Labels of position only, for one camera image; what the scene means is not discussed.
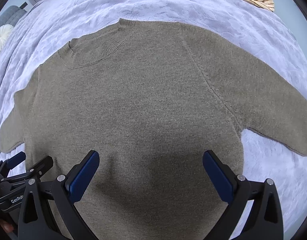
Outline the person's left hand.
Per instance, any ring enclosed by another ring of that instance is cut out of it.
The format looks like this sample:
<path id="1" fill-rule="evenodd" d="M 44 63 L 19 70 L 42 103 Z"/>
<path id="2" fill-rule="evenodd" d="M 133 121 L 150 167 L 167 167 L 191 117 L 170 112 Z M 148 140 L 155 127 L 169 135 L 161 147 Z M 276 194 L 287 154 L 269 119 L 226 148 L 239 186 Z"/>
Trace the person's left hand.
<path id="1" fill-rule="evenodd" d="M 0 226 L 2 226 L 6 233 L 10 233 L 14 230 L 14 227 L 11 224 L 5 222 L 4 220 L 0 220 Z"/>

